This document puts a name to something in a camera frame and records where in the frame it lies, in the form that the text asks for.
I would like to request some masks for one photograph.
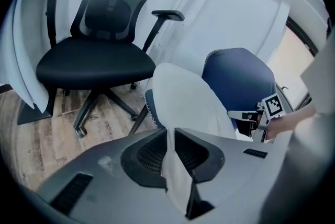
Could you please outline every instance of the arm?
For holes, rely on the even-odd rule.
[[[155,25],[153,26],[151,32],[149,33],[149,36],[147,37],[146,42],[144,43],[143,51],[146,52],[153,42],[153,39],[156,37],[158,34],[159,30],[163,26],[164,22],[167,20],[172,20],[172,21],[184,21],[185,17],[184,15],[177,10],[155,10],[152,11],[154,16],[158,17]]]
[[[280,118],[272,119],[266,129],[266,139],[274,139],[281,132],[294,130],[300,121],[312,117],[315,113],[315,106],[313,103],[310,103],[306,107],[293,113],[287,114]]]

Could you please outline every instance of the gray plastic surface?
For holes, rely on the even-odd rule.
[[[242,192],[242,189],[252,184],[255,178],[258,181],[265,180],[258,177],[264,166],[278,172],[287,146],[286,144],[279,147],[282,148],[279,150],[278,143],[252,143],[215,137],[190,129],[184,130],[221,148],[226,158],[224,166],[212,181],[197,185],[201,198],[216,207],[193,220],[203,223],[208,223],[207,218],[213,221],[214,215],[218,217],[216,220],[223,219],[222,205],[229,205],[230,200],[233,201],[236,196],[252,202],[254,197],[250,196],[251,193]],[[166,196],[164,189],[141,187],[121,168],[120,156],[123,150],[153,132],[155,130],[90,148],[53,174],[38,189],[38,194],[49,203],[78,172],[87,173],[92,175],[93,179],[69,214],[74,220],[94,224],[189,222]],[[247,148],[267,152],[268,156],[262,159],[243,153]],[[264,201],[265,195],[269,193],[274,180],[275,177],[268,186],[265,185],[261,201]],[[258,195],[256,189],[250,191],[252,195]],[[261,203],[257,205],[258,210],[261,210]]]

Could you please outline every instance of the white curtain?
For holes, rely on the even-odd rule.
[[[70,36],[69,0],[57,0],[56,40]],[[48,104],[48,92],[37,80],[36,67],[50,49],[47,31],[47,0],[14,0],[0,36],[0,83],[8,83],[32,108],[41,112]]]

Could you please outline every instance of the white towel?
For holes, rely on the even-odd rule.
[[[167,195],[186,214],[192,178],[175,152],[174,129],[190,128],[236,139],[235,130],[218,97],[197,74],[162,63],[154,72],[152,90],[158,120],[167,129],[168,145],[162,167]]]

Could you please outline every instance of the chair seat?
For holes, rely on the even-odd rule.
[[[151,78],[154,70],[152,59],[132,43],[69,37],[43,56],[36,75],[57,88],[98,89]]]

